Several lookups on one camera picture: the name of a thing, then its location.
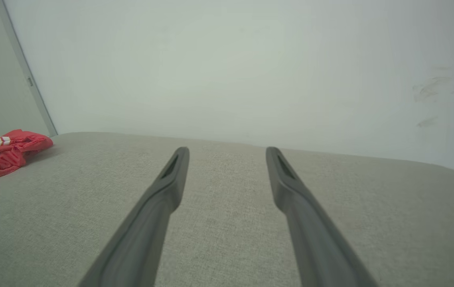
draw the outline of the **red clothing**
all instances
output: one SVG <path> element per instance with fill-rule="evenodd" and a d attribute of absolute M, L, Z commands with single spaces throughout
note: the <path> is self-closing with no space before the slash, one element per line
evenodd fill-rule
<path fill-rule="evenodd" d="M 22 130 L 10 131 L 4 136 L 10 138 L 10 144 L 0 145 L 0 176 L 25 165 L 25 156 L 36 154 L 53 145 L 47 136 Z"/>

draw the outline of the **door frame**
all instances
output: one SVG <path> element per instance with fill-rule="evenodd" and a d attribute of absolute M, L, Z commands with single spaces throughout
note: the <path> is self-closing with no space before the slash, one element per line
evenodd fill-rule
<path fill-rule="evenodd" d="M 23 76 L 25 76 L 26 84 L 28 85 L 32 96 L 34 97 L 37 108 L 39 109 L 39 113 L 41 113 L 43 121 L 48 128 L 49 136 L 57 136 L 57 131 L 55 129 L 55 126 L 53 125 L 53 122 L 51 121 L 50 114 L 48 114 L 48 110 L 46 109 L 43 98 L 41 97 L 41 93 L 39 93 L 39 89 L 37 88 L 34 76 L 32 75 L 32 72 L 30 72 L 30 68 L 28 67 L 27 60 L 25 59 L 25 55 L 23 54 L 23 50 L 21 49 L 18 37 L 16 36 L 16 32 L 12 27 L 12 22 L 3 0 L 0 0 L 0 18 L 2 19 L 3 26 L 9 37 L 10 44 L 12 46 L 12 49 L 14 50 L 14 54 L 18 59 L 21 70 L 23 71 Z"/>

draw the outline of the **dark mark on wall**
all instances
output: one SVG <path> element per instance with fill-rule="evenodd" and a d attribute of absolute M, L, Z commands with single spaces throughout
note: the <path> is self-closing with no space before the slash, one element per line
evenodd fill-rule
<path fill-rule="evenodd" d="M 431 127 L 433 125 L 436 125 L 436 120 L 437 119 L 438 119 L 438 116 L 433 116 L 431 118 L 426 118 L 425 120 L 419 122 L 417 124 L 417 127 L 419 127 L 419 128 Z"/>
<path fill-rule="evenodd" d="M 435 96 L 439 93 L 438 87 L 440 85 L 449 83 L 451 80 L 450 77 L 434 77 L 425 85 L 413 86 L 414 91 L 420 90 L 419 93 L 415 94 L 415 102 L 422 102 L 429 98 L 430 96 Z"/>

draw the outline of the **gray plastic arm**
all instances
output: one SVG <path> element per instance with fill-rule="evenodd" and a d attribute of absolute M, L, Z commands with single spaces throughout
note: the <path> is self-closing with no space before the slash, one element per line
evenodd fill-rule
<path fill-rule="evenodd" d="M 375 287 L 369 272 L 280 150 L 268 147 L 266 163 L 273 200 L 287 217 L 302 285 Z"/>
<path fill-rule="evenodd" d="M 152 286 L 170 214 L 181 203 L 190 152 L 180 147 L 81 281 L 84 287 Z"/>

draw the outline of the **gray fabric surface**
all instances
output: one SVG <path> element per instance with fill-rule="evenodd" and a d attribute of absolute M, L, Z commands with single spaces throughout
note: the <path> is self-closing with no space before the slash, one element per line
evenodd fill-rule
<path fill-rule="evenodd" d="M 156 286 L 299 286 L 265 149 L 72 133 L 0 178 L 0 286 L 76 285 L 179 146 L 190 149 Z M 454 286 L 454 171 L 283 150 L 381 286 Z"/>

